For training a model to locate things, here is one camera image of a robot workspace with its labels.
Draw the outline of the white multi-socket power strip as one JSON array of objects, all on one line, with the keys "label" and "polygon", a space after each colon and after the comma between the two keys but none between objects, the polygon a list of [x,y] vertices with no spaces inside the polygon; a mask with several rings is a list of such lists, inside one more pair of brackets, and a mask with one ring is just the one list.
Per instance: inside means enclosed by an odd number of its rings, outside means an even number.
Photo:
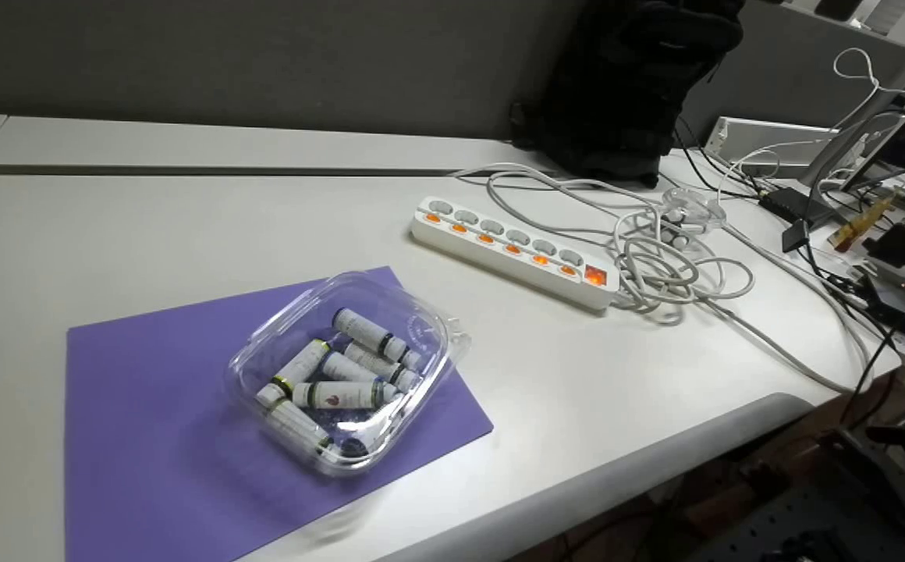
[{"label": "white multi-socket power strip", "polygon": [[448,255],[604,316],[619,297],[610,263],[441,197],[417,203],[410,233]]}]

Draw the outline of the white marker tube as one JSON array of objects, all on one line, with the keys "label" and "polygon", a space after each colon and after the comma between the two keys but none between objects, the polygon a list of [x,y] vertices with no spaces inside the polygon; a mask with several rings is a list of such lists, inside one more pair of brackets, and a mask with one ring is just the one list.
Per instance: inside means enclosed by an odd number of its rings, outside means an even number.
[{"label": "white marker tube", "polygon": [[358,316],[356,310],[341,310],[333,316],[333,327],[341,333],[347,333],[352,343],[391,359],[391,362],[403,362],[410,353],[410,343],[403,336],[398,336],[395,332],[387,332],[383,325]]},{"label": "white marker tube", "polygon": [[330,348],[326,341],[308,341],[294,359],[281,364],[281,373],[276,375],[276,385],[285,393],[294,393],[305,379],[318,373],[327,353]]},{"label": "white marker tube", "polygon": [[380,375],[387,385],[395,385],[395,387],[401,387],[401,390],[411,390],[411,387],[423,382],[423,375],[411,373],[410,364],[403,364],[403,362],[387,362],[387,359],[370,353],[370,351],[358,348],[358,343],[347,343],[347,348],[344,348],[344,356],[352,359],[356,364],[361,364],[361,368]]},{"label": "white marker tube", "polygon": [[330,449],[330,434],[311,422],[279,385],[256,393],[266,424],[300,457],[318,458]]},{"label": "white marker tube", "polygon": [[318,413],[380,408],[398,397],[383,382],[311,382],[294,390],[294,402]]}]

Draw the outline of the clear plastic container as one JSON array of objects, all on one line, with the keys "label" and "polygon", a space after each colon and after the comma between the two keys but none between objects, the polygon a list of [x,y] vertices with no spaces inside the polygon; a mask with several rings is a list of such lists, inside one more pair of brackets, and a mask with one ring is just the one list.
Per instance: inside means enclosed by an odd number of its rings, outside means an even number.
[{"label": "clear plastic container", "polygon": [[[330,449],[318,458],[305,458],[266,424],[256,393],[266,385],[276,385],[281,364],[294,359],[308,341],[326,341],[330,353],[304,385],[383,382],[380,375],[344,356],[344,348],[352,341],[333,327],[333,316],[341,310],[356,310],[358,316],[403,336],[410,343],[403,364],[417,373],[423,382],[411,390],[398,387],[398,397],[380,408],[318,413],[300,405],[330,434]],[[453,375],[453,359],[462,348],[466,332],[444,310],[410,295],[391,269],[347,272],[304,286],[272,319],[266,319],[229,362],[229,390],[296,462],[327,478],[361,474],[380,466],[431,408],[436,390]]]}]

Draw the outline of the white box device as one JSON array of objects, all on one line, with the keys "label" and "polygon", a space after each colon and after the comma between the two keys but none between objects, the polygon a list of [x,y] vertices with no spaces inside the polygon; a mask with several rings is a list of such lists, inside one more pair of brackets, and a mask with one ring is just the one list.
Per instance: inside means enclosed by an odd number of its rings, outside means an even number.
[{"label": "white box device", "polygon": [[720,115],[710,131],[705,154],[735,172],[797,175],[835,138],[836,131],[823,124]]}]

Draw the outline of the purple mat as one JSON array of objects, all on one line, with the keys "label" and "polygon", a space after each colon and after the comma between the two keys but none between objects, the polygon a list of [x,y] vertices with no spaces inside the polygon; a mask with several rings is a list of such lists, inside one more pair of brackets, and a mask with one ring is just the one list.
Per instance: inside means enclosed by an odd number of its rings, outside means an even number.
[{"label": "purple mat", "polygon": [[229,362],[308,283],[68,333],[68,562],[235,562],[489,432],[453,368],[380,466],[327,478],[296,462],[229,390]]}]

